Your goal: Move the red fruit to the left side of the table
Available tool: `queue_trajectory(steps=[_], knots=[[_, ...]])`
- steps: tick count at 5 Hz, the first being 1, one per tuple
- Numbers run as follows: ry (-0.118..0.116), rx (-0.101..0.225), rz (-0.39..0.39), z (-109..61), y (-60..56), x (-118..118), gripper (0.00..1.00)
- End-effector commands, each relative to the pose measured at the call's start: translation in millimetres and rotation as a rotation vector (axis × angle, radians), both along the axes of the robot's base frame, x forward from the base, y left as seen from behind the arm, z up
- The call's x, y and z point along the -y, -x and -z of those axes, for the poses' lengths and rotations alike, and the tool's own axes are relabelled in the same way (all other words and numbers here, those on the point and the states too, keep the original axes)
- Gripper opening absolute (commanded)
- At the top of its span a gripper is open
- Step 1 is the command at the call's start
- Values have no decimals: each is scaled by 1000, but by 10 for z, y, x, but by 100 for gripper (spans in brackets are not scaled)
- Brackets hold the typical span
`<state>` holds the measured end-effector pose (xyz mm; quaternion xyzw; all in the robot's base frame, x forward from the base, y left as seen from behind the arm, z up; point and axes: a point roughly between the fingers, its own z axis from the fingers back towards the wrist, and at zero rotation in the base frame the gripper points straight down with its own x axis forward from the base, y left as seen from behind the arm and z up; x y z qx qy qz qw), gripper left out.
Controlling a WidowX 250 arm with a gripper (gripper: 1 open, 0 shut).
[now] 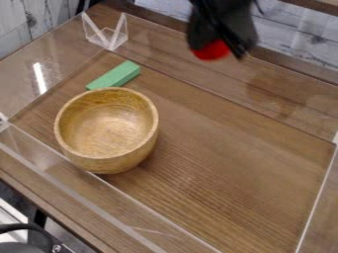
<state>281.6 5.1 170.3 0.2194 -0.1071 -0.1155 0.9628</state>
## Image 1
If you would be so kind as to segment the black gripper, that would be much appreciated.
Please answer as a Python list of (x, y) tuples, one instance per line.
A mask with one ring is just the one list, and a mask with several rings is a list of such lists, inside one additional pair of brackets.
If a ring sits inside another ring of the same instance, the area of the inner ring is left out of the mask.
[(187, 24), (187, 43), (191, 49), (203, 49), (218, 39), (214, 30), (219, 26), (221, 39), (238, 60), (258, 44), (251, 8), (257, 0), (189, 0), (191, 14)]

